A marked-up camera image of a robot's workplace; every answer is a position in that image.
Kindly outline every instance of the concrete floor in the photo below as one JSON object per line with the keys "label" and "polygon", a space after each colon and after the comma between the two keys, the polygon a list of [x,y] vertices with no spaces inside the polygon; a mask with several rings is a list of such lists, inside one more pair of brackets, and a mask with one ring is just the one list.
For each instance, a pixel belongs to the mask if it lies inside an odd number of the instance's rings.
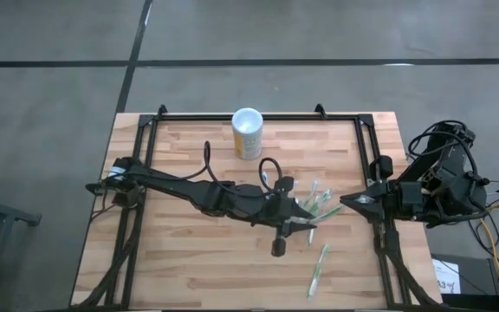
{"label": "concrete floor", "polygon": [[[0,61],[127,60],[143,0],[0,0]],[[140,59],[499,57],[499,1],[155,1]],[[124,68],[0,68],[0,202],[19,225],[0,311],[64,308],[78,268]],[[499,179],[499,66],[138,68],[127,112],[395,111],[404,143],[466,122],[480,173]],[[499,211],[494,213],[499,228]],[[434,253],[487,257],[466,224]]]}

